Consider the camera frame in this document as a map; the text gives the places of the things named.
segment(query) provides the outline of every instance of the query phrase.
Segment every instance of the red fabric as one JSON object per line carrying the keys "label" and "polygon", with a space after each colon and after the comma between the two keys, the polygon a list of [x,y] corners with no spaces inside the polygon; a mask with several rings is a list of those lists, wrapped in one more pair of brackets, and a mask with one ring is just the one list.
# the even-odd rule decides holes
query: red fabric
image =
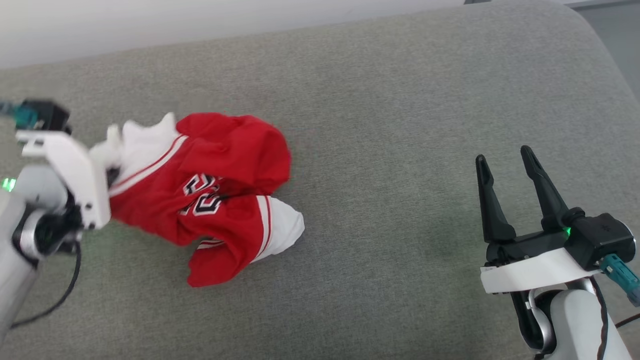
{"label": "red fabric", "polygon": [[282,134],[252,116],[196,113],[176,128],[189,138],[162,167],[113,196],[111,213],[177,245],[222,240],[189,262],[190,285],[219,284],[260,251],[265,225],[256,195],[288,180],[291,155]]}

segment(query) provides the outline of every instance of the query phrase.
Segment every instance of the white bracket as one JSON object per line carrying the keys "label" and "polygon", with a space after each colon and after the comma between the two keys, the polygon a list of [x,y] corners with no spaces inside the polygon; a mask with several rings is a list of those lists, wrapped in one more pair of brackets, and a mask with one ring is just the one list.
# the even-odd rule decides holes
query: white bracket
{"label": "white bracket", "polygon": [[85,229],[100,229],[111,219],[104,169],[89,157],[89,150],[63,131],[19,130],[22,155],[46,158],[80,206]]}
{"label": "white bracket", "polygon": [[601,272],[599,269],[585,271],[563,247],[517,263],[483,267],[480,271],[480,280],[487,293],[537,289]]}

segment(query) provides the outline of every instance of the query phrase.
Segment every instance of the teal connector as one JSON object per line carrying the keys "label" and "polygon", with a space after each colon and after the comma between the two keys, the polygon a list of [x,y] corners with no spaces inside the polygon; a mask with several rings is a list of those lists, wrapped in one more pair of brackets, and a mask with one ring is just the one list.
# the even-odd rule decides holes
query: teal connector
{"label": "teal connector", "polygon": [[0,115],[13,117],[16,129],[31,130],[38,124],[38,113],[35,110],[10,102],[0,102]]}
{"label": "teal connector", "polygon": [[617,255],[609,254],[605,256],[600,264],[600,269],[611,280],[620,285],[622,290],[627,293],[629,301],[635,307],[640,307],[640,280]]}

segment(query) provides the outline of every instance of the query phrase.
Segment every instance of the gray couch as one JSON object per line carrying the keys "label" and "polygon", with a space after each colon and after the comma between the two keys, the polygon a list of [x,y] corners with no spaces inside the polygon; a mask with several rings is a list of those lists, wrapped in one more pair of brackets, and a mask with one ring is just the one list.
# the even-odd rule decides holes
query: gray couch
{"label": "gray couch", "polygon": [[[565,201],[640,231],[640,106],[587,23],[509,1],[0,72],[0,95],[53,97],[91,144],[108,124],[167,111],[251,113],[293,154],[277,194],[307,230],[233,281],[192,289],[193,247],[117,222],[88,233],[76,290],[9,334],[2,359],[530,359],[507,295],[479,280],[485,244],[474,158],[508,220],[540,210],[530,145]],[[17,174],[8,123],[0,168]],[[640,263],[632,267],[640,272]],[[51,305],[73,259],[56,256],[21,316]],[[611,316],[634,309],[602,279]],[[640,323],[621,331],[640,358]]]}

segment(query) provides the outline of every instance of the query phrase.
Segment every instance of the black cable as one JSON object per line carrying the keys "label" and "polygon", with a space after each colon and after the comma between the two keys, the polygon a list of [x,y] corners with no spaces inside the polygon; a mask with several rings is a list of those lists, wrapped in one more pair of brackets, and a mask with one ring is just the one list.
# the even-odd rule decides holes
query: black cable
{"label": "black cable", "polygon": [[600,347],[598,347],[597,360],[604,359],[604,351],[607,348],[607,335],[609,334],[609,314],[607,312],[607,304],[604,302],[602,291],[596,282],[596,279],[592,276],[589,278],[593,289],[596,291],[596,297],[600,303],[600,315],[602,317],[602,331],[600,332]]}
{"label": "black cable", "polygon": [[616,328],[623,327],[626,324],[628,324],[628,323],[630,323],[630,322],[632,322],[634,320],[638,320],[638,319],[640,319],[640,314],[635,314],[634,316],[631,316],[630,318],[626,318],[626,319],[622,320],[621,322],[617,323],[616,324]]}
{"label": "black cable", "polygon": [[20,320],[18,322],[14,322],[11,325],[11,329],[15,329],[17,327],[20,327],[20,326],[23,326],[23,325],[27,325],[28,323],[32,323],[34,321],[37,321],[37,320],[39,320],[39,319],[51,314],[52,312],[54,312],[57,308],[59,308],[62,305],[62,303],[65,302],[67,297],[71,294],[71,291],[73,291],[74,286],[76,285],[76,281],[78,280],[78,274],[80,274],[80,262],[82,260],[82,253],[80,251],[80,243],[78,241],[74,242],[74,248],[76,249],[76,269],[74,270],[74,276],[71,278],[71,282],[69,283],[69,287],[67,288],[65,293],[62,295],[62,298],[60,298],[60,300],[58,300],[58,302],[55,303],[55,305],[53,305],[52,307],[50,307],[46,311],[43,311],[40,314],[37,314],[37,315],[32,316],[30,318],[26,318],[24,320]]}

